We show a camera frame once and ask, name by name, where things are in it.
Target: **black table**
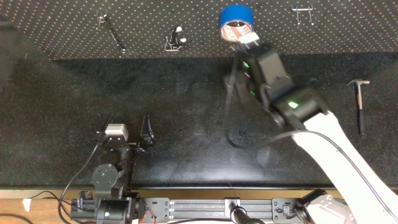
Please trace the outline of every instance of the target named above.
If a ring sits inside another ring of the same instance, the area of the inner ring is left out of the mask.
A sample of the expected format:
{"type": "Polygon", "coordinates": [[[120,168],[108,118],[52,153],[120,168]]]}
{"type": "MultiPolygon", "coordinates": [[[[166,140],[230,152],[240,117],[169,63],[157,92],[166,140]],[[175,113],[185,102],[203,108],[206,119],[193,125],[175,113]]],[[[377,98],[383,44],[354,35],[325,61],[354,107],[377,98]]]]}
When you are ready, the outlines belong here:
{"type": "MultiPolygon", "coordinates": [[[[130,140],[139,139],[144,113],[151,115],[157,146],[136,155],[134,188],[333,187],[291,139],[248,151],[228,145],[222,77],[231,69],[231,58],[51,62],[26,41],[2,37],[0,188],[64,187],[86,161],[94,133],[111,113],[126,124],[130,140]]],[[[282,60],[297,83],[326,99],[359,153],[397,188],[398,55],[289,55],[282,60]],[[346,85],[354,78],[371,81],[363,87],[367,136],[362,139],[354,86],[346,85]]],[[[229,127],[239,144],[280,132],[258,104],[245,107],[237,99],[229,127]]],[[[92,187],[93,169],[107,159],[97,152],[72,187],[92,187]]]]}

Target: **white robotic arm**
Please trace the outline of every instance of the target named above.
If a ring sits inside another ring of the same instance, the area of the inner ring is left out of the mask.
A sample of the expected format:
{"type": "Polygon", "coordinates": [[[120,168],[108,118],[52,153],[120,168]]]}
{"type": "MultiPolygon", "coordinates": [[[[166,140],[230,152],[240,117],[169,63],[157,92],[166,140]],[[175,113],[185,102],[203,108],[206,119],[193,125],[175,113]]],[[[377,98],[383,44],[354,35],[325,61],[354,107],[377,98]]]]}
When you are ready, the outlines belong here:
{"type": "Polygon", "coordinates": [[[334,202],[320,198],[307,207],[312,220],[317,224],[398,223],[398,196],[359,155],[336,116],[332,112],[327,115],[319,113],[304,122],[304,125],[309,131],[327,136],[341,148],[342,152],[316,134],[293,135],[293,140],[315,159],[352,211],[351,214],[349,210],[344,211],[343,207],[336,207],[334,202]]]}

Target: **hammer head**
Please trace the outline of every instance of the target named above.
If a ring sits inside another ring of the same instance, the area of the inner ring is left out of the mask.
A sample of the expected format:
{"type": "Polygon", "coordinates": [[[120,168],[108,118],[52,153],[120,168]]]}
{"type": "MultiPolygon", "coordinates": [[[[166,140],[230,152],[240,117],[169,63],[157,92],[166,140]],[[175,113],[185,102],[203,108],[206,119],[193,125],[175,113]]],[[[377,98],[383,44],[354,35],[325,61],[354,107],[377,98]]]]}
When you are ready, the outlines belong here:
{"type": "Polygon", "coordinates": [[[351,80],[347,85],[349,85],[349,84],[351,84],[351,83],[356,83],[358,86],[360,86],[360,85],[362,85],[362,84],[368,85],[368,84],[370,84],[371,82],[370,82],[369,80],[362,80],[362,79],[360,79],[360,78],[356,78],[356,79],[354,79],[354,80],[351,80]]]}

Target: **hammer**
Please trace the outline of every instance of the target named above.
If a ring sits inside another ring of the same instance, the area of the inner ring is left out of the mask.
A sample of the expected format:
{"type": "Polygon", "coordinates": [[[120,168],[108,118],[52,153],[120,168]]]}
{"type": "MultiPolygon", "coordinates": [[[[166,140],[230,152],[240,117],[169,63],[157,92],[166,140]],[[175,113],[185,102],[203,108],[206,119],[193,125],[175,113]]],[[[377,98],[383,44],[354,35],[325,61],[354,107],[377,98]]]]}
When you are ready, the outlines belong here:
{"type": "Polygon", "coordinates": [[[358,97],[358,131],[360,136],[364,136],[364,118],[363,118],[363,113],[362,113],[362,94],[361,94],[361,85],[365,84],[368,85],[370,84],[369,80],[362,80],[360,78],[356,78],[354,80],[351,80],[347,85],[351,83],[356,83],[356,91],[357,91],[357,97],[358,97]]]}

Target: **tape roll label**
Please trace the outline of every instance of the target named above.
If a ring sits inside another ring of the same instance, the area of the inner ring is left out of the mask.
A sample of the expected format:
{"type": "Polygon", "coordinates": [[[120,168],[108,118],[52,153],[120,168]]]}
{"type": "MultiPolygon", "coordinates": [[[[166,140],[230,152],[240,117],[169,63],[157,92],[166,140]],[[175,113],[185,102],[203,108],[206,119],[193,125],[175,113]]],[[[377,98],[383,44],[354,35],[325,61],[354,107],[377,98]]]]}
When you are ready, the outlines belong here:
{"type": "Polygon", "coordinates": [[[228,41],[232,42],[239,41],[240,37],[246,34],[250,34],[252,32],[252,26],[246,22],[243,23],[244,23],[243,26],[229,26],[225,24],[221,28],[221,36],[228,41]]]}

